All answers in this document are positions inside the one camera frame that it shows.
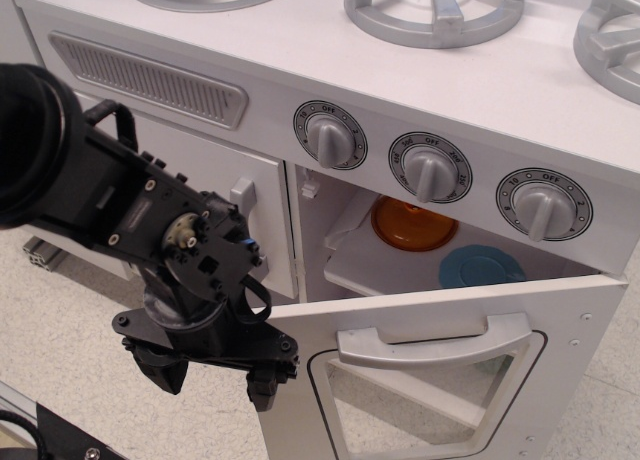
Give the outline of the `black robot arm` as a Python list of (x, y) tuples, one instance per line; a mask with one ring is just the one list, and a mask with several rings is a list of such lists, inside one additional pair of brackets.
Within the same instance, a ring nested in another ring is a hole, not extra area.
[(296, 341), (268, 318), (252, 276), (262, 260), (238, 208), (140, 152), (124, 105), (83, 110), (42, 67), (1, 67), (1, 225), (32, 225), (128, 262), (143, 305), (112, 325), (141, 372), (177, 394), (197, 362), (246, 372), (255, 409), (269, 410), (297, 374)]

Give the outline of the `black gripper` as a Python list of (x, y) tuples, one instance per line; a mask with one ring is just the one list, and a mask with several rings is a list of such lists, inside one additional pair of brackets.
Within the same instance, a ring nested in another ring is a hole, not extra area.
[(117, 314), (112, 326), (161, 390), (179, 394), (192, 363), (243, 370), (249, 400), (266, 412), (299, 364), (297, 342), (267, 322), (270, 313), (259, 285), (214, 288), (205, 298), (178, 285), (147, 285), (143, 306)]

